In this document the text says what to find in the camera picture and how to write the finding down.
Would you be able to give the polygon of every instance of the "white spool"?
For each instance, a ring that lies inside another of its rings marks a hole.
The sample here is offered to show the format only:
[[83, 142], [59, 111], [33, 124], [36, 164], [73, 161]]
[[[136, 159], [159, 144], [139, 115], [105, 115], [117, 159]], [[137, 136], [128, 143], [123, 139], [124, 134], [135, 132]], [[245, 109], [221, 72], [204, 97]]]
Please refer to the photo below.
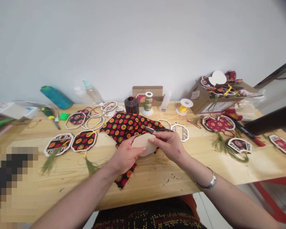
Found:
[[[190, 109], [194, 105], [193, 102], [191, 100], [189, 100], [189, 99], [182, 99], [180, 101], [180, 103], [181, 103], [182, 106], [184, 106], [184, 107], [186, 107], [188, 109]], [[177, 114], [182, 115], [182, 116], [185, 116], [187, 114], [187, 112], [180, 113], [179, 109], [180, 109], [180, 107], [176, 108]]]
[[153, 94], [151, 92], [146, 92], [145, 93], [145, 104], [144, 104], [144, 108], [142, 109], [142, 114], [144, 116], [151, 116], [153, 114], [153, 109], [151, 108], [152, 102], [153, 102]]

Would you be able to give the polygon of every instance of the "black thread spool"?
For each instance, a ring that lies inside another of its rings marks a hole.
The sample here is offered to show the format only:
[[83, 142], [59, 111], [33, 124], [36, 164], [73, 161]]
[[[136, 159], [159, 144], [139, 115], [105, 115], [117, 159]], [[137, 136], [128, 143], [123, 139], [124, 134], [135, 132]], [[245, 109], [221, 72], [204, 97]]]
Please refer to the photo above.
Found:
[[139, 114], [139, 102], [136, 98], [130, 96], [124, 101], [126, 113]]

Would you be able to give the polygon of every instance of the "hand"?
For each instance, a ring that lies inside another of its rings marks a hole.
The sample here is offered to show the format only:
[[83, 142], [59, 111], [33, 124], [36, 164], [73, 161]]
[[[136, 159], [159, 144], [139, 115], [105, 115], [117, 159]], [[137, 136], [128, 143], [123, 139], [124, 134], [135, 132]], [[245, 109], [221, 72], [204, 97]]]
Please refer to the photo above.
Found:
[[146, 146], [132, 148], [135, 136], [123, 141], [112, 158], [107, 163], [118, 175], [126, 173], [136, 162], [139, 155], [146, 150]]
[[182, 163], [182, 159], [189, 155], [177, 132], [156, 132], [154, 135], [157, 138], [150, 138], [149, 141], [163, 150], [165, 155], [176, 164]]

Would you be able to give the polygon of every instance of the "screwdriver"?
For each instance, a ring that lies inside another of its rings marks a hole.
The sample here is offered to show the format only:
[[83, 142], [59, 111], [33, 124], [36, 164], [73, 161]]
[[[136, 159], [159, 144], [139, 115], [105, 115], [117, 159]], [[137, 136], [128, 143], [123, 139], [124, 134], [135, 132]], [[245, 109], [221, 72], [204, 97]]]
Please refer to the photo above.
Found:
[[42, 113], [44, 113], [48, 117], [49, 120], [53, 121], [57, 129], [60, 130], [59, 125], [55, 122], [55, 116], [53, 116], [53, 112], [51, 111], [51, 109], [48, 107], [43, 107], [41, 110], [42, 110]]

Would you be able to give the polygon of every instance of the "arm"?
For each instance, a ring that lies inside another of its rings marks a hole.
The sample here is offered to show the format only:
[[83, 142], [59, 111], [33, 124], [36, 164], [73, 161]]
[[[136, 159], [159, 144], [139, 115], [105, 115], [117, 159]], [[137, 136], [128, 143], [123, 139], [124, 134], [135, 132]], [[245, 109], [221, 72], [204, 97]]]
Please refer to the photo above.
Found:
[[146, 147], [132, 148], [134, 137], [122, 142], [110, 161], [69, 192], [33, 224], [35, 228], [82, 228], [114, 180], [126, 173]]
[[[207, 186], [212, 172], [191, 157], [184, 149], [177, 133], [158, 132], [152, 143], [160, 147], [166, 156], [183, 169], [193, 181]], [[202, 190], [227, 222], [237, 228], [280, 228], [272, 216], [226, 179], [216, 174], [215, 186]]]

